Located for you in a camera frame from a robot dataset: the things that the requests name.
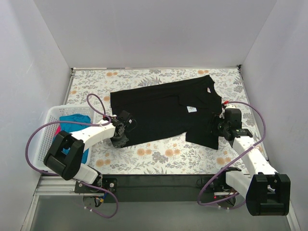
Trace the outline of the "black t shirt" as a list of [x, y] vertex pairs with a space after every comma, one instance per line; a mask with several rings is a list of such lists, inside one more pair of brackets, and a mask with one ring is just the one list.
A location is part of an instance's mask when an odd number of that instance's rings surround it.
[[185, 133], [187, 142], [216, 150], [211, 119], [222, 112], [221, 101], [209, 75], [110, 94], [112, 113], [126, 111], [134, 118], [125, 147]]

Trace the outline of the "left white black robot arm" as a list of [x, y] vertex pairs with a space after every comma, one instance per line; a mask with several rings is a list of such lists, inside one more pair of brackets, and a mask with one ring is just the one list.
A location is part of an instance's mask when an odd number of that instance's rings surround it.
[[79, 180], [93, 193], [102, 188], [99, 172], [82, 163], [84, 152], [106, 139], [115, 148], [122, 148], [129, 141], [127, 133], [135, 129], [137, 121], [127, 111], [118, 116], [106, 116], [99, 123], [68, 133], [60, 131], [54, 138], [44, 158], [44, 165], [64, 180]]

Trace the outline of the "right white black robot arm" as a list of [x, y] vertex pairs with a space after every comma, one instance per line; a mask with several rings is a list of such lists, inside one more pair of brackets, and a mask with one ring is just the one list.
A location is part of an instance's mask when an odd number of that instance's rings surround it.
[[257, 148], [250, 130], [242, 127], [242, 113], [226, 108], [213, 120], [214, 134], [224, 137], [241, 156], [249, 177], [239, 168], [227, 167], [216, 178], [223, 191], [232, 188], [246, 201], [252, 216], [286, 216], [289, 213], [291, 181], [272, 167]]

